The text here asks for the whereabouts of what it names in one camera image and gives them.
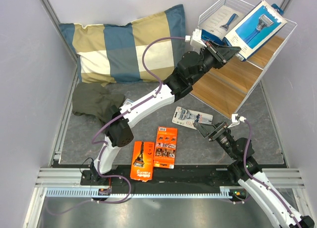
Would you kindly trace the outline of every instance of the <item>wire basket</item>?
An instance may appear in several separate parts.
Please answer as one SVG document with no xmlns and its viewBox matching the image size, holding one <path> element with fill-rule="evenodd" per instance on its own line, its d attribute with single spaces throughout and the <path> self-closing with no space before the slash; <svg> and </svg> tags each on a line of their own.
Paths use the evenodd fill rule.
<svg viewBox="0 0 317 228">
<path fill-rule="evenodd" d="M 243 14 L 248 14 L 255 7 L 254 5 L 249 4 L 243 0 L 218 0 L 214 5 L 212 5 L 203 14 L 200 15 L 198 27 L 201 27 L 201 24 L 204 21 L 206 21 L 212 14 L 214 14 L 223 5 L 230 7 L 236 11 L 239 11 Z M 275 50 L 275 52 L 272 54 L 270 60 L 266 62 L 265 65 L 263 65 L 263 64 L 258 64 L 254 62 L 254 60 L 250 58 L 247 60 L 249 63 L 261 69 L 267 69 L 271 65 L 271 63 L 273 62 L 277 54 L 280 52 L 280 50 L 284 47 L 285 43 L 288 41 L 290 35 L 292 34 L 295 27 L 297 26 L 296 22 L 293 22 L 288 19 L 286 20 L 287 20 L 287 23 L 276 33 L 276 36 L 279 36 L 280 38 L 284 40 L 279 45 L 279 47 Z"/>
</svg>

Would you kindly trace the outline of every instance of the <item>striped pillow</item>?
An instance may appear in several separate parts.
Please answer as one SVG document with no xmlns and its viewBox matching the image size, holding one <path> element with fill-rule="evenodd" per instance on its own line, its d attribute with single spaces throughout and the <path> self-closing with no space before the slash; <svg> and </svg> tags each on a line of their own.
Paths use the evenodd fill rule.
<svg viewBox="0 0 317 228">
<path fill-rule="evenodd" d="M 174 6 L 128 23 L 60 24 L 61 32 L 78 57 L 77 70 L 82 82 L 156 81 L 142 65 L 142 54 L 152 41 L 168 36 L 185 37 L 183 5 Z M 165 40 L 151 46 L 145 63 L 154 74 L 166 79 L 177 66 L 185 49 L 181 40 Z"/>
</svg>

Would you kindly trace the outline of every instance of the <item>razor image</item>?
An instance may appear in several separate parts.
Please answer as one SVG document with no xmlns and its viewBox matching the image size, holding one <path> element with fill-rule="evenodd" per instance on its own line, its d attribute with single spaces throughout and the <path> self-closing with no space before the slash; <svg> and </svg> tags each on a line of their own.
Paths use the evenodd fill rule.
<svg viewBox="0 0 317 228">
<path fill-rule="evenodd" d="M 273 21 L 269 19 L 266 15 L 261 15 L 259 17 L 259 23 L 256 27 L 256 29 L 248 36 L 246 37 L 243 41 L 245 43 L 249 43 L 258 33 L 260 33 L 264 28 L 269 27 L 273 25 Z"/>
<path fill-rule="evenodd" d="M 142 168 L 144 167 L 143 151 L 144 151 L 144 143 L 142 142 L 140 154 L 135 159 L 133 166 L 142 167 Z"/>
<path fill-rule="evenodd" d="M 180 114 L 178 116 L 178 119 L 179 120 L 193 119 L 193 120 L 198 120 L 199 121 L 200 120 L 200 115 L 195 116 L 195 115 L 191 114 L 188 110 L 186 110 L 184 108 L 181 108 Z M 202 123 L 202 124 L 212 124 L 212 121 L 203 118 L 202 121 L 200 121 L 200 123 Z"/>
<path fill-rule="evenodd" d="M 229 18 L 228 22 L 222 26 L 220 26 L 221 29 L 224 29 L 227 31 L 229 29 L 229 25 L 233 22 L 233 20 L 238 16 L 236 13 L 232 14 L 231 17 Z"/>
</svg>

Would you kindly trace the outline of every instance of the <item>shelf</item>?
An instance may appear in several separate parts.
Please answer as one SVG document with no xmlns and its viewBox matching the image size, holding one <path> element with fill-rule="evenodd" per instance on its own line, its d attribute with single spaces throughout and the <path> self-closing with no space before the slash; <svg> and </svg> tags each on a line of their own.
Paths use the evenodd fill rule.
<svg viewBox="0 0 317 228">
<path fill-rule="evenodd" d="M 248 61 L 263 69 L 283 41 L 283 38 L 276 35 L 273 36 L 261 49 L 249 58 Z"/>
<path fill-rule="evenodd" d="M 226 117 L 240 106 L 246 95 L 210 73 L 193 86 L 192 94 Z"/>
<path fill-rule="evenodd" d="M 209 73 L 247 94 L 262 70 L 249 62 L 241 62 L 234 57 L 224 67 L 212 68 Z"/>
</svg>

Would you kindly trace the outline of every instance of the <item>gray floor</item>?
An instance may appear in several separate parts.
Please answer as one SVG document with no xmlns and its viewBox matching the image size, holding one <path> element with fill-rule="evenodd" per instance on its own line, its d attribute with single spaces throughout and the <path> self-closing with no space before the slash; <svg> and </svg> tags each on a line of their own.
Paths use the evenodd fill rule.
<svg viewBox="0 0 317 228">
<path fill-rule="evenodd" d="M 126 98 L 137 100 L 158 86 L 155 82 L 135 84 L 109 84 L 106 88 L 111 93 L 123 93 Z M 192 95 L 187 95 L 178 102 L 165 106 L 140 121 L 133 129 L 135 140 L 155 141 L 158 126 L 178 128 L 176 148 L 176 164 L 230 164 L 232 160 L 218 146 L 209 143 L 201 134 L 193 129 L 171 122 L 177 106 L 212 114 L 213 121 L 219 122 L 227 118 L 202 103 Z M 258 85 L 238 112 L 248 119 L 253 126 L 252 144 L 255 159 L 259 164 L 283 164 L 283 155 L 278 145 L 272 122 L 266 107 L 260 85 Z M 71 115 L 61 153 L 61 164 L 81 164 L 87 157 L 96 158 L 100 145 L 92 145 L 91 139 L 100 125 L 93 116 Z M 234 137 L 247 137 L 249 129 L 243 124 L 232 128 Z M 115 164 L 130 164 L 133 143 L 122 148 L 116 157 Z"/>
<path fill-rule="evenodd" d="M 291 189 L 280 193 L 297 208 Z M 55 213 L 87 198 L 46 198 Z M 122 204 L 84 204 L 62 216 L 42 211 L 38 228 L 270 228 L 269 219 L 253 199 L 244 205 L 217 199 L 130 199 Z"/>
</svg>

